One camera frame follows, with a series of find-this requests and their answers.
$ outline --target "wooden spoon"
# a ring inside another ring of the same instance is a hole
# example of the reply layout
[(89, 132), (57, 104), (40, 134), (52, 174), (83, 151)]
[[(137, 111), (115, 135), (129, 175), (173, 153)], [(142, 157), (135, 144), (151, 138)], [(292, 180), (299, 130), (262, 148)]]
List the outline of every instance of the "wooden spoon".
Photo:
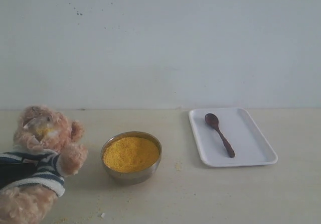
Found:
[(235, 157), (234, 150), (232, 149), (232, 146), (230, 145), (230, 143), (227, 141), (227, 139), (224, 137), (224, 135), (220, 131), (219, 119), (216, 117), (216, 115), (214, 115), (214, 114), (205, 115), (205, 122), (219, 133), (227, 153), (229, 154), (229, 156), (231, 158), (234, 158)]

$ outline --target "white wall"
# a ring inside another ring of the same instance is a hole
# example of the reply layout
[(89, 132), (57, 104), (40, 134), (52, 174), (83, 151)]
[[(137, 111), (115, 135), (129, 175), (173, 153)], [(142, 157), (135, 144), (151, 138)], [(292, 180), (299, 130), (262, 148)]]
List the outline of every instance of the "white wall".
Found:
[(0, 109), (320, 107), (320, 28), (321, 0), (0, 0)]

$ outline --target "stainless steel bowl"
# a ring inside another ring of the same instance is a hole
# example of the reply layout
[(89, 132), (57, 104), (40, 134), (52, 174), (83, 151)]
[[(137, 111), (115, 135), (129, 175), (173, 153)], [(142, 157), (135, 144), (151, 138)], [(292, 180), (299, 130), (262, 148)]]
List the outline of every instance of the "stainless steel bowl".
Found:
[[(156, 162), (152, 166), (136, 172), (122, 173), (109, 168), (103, 160), (103, 155), (106, 148), (108, 148), (115, 141), (125, 137), (139, 137), (139, 138), (144, 138), (152, 141), (159, 150), (159, 158), (156, 160)], [(122, 185), (134, 185), (134, 184), (138, 184), (146, 181), (147, 179), (151, 178), (151, 176), (155, 173), (162, 158), (162, 146), (157, 138), (155, 138), (153, 135), (150, 135), (148, 133), (138, 132), (138, 131), (125, 132), (112, 137), (110, 140), (106, 142), (106, 144), (104, 144), (104, 146), (101, 149), (100, 158), (104, 169), (106, 170), (108, 175), (115, 180), (115, 182)]]

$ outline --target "table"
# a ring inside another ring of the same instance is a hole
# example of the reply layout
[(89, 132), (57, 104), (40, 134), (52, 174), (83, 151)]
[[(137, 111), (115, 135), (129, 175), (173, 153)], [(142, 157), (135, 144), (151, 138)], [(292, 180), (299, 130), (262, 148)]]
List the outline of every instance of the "table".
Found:
[[(68, 110), (86, 128), (89, 156), (43, 224), (319, 223), (321, 109), (248, 109), (279, 160), (270, 166), (208, 168), (200, 160), (188, 111)], [(0, 111), (0, 151), (11, 149), (19, 111)], [(163, 146), (155, 175), (119, 187), (100, 151), (112, 136), (145, 131)]]

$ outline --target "white tray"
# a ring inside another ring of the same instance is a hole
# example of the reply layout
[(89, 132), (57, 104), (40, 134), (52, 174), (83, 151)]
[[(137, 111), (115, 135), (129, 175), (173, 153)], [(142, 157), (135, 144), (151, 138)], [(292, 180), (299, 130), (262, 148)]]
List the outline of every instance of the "white tray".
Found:
[[(218, 133), (204, 120), (208, 113), (219, 119), (219, 127), (231, 144), (230, 158)], [(189, 112), (196, 145), (202, 161), (211, 167), (270, 165), (278, 157), (250, 114), (242, 108), (195, 109)]]

